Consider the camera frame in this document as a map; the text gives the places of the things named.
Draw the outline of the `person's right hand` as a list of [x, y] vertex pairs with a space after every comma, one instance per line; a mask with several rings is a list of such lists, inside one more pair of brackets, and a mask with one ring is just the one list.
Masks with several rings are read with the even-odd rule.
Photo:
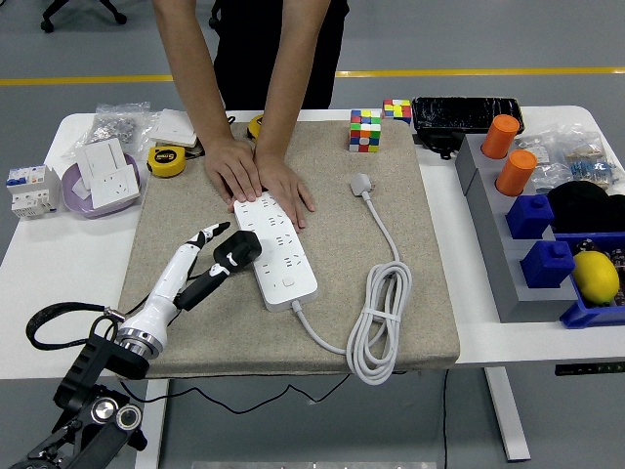
[[234, 137], [218, 137], [204, 147], [204, 169], [224, 203], [254, 201], [262, 194], [251, 147]]

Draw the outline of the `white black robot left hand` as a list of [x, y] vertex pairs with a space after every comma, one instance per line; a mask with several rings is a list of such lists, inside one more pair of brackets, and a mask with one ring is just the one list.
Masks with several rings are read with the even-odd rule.
[[187, 284], [197, 255], [206, 243], [229, 226], [230, 222], [209, 226], [177, 249], [141, 310], [120, 326], [116, 342], [121, 347], [147, 360], [158, 357], [167, 344], [168, 323], [180, 310], [175, 299]]

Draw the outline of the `person's left hand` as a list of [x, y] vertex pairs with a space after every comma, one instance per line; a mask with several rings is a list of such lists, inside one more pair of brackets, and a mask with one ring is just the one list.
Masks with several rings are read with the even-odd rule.
[[285, 161], [285, 153], [256, 146], [256, 191], [265, 189], [283, 209], [298, 233], [307, 226], [306, 211], [314, 212], [313, 195], [304, 180]]

